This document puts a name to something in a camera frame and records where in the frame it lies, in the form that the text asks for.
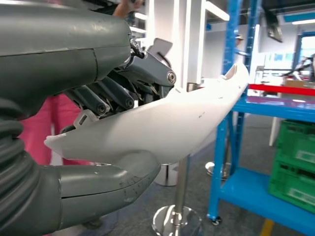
pink pants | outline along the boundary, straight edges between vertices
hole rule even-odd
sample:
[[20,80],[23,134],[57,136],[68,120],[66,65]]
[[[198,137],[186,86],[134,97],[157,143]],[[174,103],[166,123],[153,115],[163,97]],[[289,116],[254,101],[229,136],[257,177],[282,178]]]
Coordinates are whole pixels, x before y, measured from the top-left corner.
[[[35,116],[23,120],[23,132],[20,136],[25,142],[25,150],[40,165],[49,165],[51,150],[44,144],[47,136],[51,134],[51,125],[54,133],[71,125],[78,116],[80,109],[66,96],[61,94],[47,99]],[[64,165],[89,165],[88,161],[73,161],[63,158]]]

flexible tube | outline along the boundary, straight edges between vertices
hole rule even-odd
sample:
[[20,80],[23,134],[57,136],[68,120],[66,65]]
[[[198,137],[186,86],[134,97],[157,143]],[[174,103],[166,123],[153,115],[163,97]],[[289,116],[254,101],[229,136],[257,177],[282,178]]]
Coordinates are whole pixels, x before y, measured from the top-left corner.
[[17,121],[0,120],[0,232],[32,202],[40,178],[39,166],[17,138],[22,131]]

green plastic crate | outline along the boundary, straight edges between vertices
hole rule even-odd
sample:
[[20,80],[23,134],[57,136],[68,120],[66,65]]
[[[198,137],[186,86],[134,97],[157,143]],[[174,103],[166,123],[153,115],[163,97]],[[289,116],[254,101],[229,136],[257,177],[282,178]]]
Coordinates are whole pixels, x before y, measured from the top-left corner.
[[268,192],[275,197],[315,213],[315,173],[275,161]]
[[276,159],[315,172],[315,125],[310,122],[281,122]]

white curved panel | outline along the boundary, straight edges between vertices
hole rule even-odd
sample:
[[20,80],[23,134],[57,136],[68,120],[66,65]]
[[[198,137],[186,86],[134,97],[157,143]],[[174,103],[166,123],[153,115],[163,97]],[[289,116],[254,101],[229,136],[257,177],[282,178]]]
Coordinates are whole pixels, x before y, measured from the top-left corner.
[[115,164],[122,156],[149,151],[162,164],[175,163],[199,147],[245,90],[249,73],[235,64],[226,79],[48,136],[45,144],[66,159]]

gray robot arm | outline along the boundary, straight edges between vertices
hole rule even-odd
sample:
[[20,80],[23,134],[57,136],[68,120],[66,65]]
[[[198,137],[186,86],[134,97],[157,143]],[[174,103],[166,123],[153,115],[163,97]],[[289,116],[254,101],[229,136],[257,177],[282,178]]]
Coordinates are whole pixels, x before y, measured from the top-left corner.
[[[151,56],[133,57],[125,22],[36,4],[2,4],[0,21],[0,235],[40,236],[105,215],[134,202],[159,173],[159,163],[149,153],[128,153],[115,166],[39,166],[18,138],[18,120],[69,88],[82,88],[69,96],[98,115],[103,111],[90,101],[112,112],[132,107],[123,104],[122,97],[130,97],[117,85],[129,84],[143,101],[146,94],[165,96],[174,73],[141,69],[148,61],[153,64],[145,66],[162,67]],[[129,80],[133,74],[139,80]]]

